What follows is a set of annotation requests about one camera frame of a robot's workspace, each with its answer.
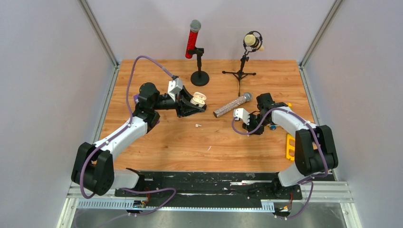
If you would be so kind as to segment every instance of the wooden tabletop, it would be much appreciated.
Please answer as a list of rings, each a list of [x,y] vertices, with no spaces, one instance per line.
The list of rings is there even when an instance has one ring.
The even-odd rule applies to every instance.
[[[213,111],[238,97],[238,81],[222,70],[238,71],[237,60],[203,60],[202,70],[210,75],[210,82],[197,87],[190,82],[190,75],[197,70],[195,60],[159,60],[166,69],[178,75],[187,90],[193,94],[201,92],[207,96],[204,113],[178,118],[175,110],[159,110],[160,123],[147,135],[133,142],[115,161],[115,168],[133,168],[154,171],[241,171],[277,172],[287,168],[291,162],[285,157],[287,133],[278,127],[268,127],[262,135],[237,134],[231,127],[232,112],[215,118]],[[113,91],[101,137],[106,137],[121,126],[128,118],[125,103],[127,82],[133,60],[122,62]],[[256,97],[271,93],[275,102],[291,103],[294,112],[313,122],[307,96],[295,61],[250,60],[245,72],[256,72],[242,80],[241,94],[253,96],[241,105],[247,111],[257,110]],[[130,98],[134,110],[133,96],[139,87],[152,82],[164,94],[170,77],[148,60],[140,60],[134,71],[130,86]],[[241,131],[241,122],[236,123]]]

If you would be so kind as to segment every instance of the small white object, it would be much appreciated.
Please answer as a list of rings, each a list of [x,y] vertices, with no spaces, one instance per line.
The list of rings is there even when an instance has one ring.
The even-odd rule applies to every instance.
[[[244,108],[237,108],[234,110],[234,117],[241,119],[246,125],[249,125],[249,112]]]

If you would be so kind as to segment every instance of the tripod microphone stand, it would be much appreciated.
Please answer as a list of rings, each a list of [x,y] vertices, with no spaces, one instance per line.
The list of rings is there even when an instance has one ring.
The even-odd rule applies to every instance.
[[[240,59],[240,70],[237,72],[229,72],[229,71],[222,71],[223,74],[232,74],[238,80],[239,89],[238,89],[238,96],[240,96],[240,81],[248,75],[256,75],[256,73],[244,73],[243,68],[245,66],[245,62],[249,60],[248,54],[244,54]]]
[[[243,68],[245,67],[245,63],[249,60],[248,54],[249,52],[255,52],[257,50],[264,50],[263,46],[263,38],[262,35],[258,31],[251,31],[246,34],[243,39],[243,47],[245,49],[245,53],[240,59],[240,69],[237,72],[230,71],[222,71],[223,74],[232,74],[238,80],[239,89],[238,96],[240,96],[240,81],[244,79],[248,75],[256,75],[256,73],[245,73],[243,72]]]

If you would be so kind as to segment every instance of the white wall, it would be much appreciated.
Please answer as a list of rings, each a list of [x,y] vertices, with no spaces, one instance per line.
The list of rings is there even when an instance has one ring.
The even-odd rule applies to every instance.
[[[112,64],[76,0],[0,6],[0,227],[55,227]]]
[[[346,0],[307,73],[364,228],[402,227],[403,1]]]
[[[240,59],[243,36],[263,36],[251,59],[300,61],[334,0],[88,0],[119,60],[185,58],[189,24],[201,22],[204,59]]]

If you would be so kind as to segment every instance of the yellow object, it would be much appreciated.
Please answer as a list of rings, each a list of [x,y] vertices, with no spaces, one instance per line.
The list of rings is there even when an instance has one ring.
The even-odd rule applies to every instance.
[[[256,37],[252,34],[247,34],[243,40],[245,41],[246,45],[251,46],[255,44]]]
[[[290,161],[293,162],[293,161],[295,160],[295,157],[294,157],[294,156],[291,156],[291,155],[289,154],[289,151],[292,150],[292,151],[295,152],[295,146],[293,146],[293,145],[290,144],[290,141],[291,141],[291,140],[294,141],[294,145],[295,145],[295,138],[292,137],[292,135],[287,134],[286,158],[287,158],[288,160],[290,160]]]

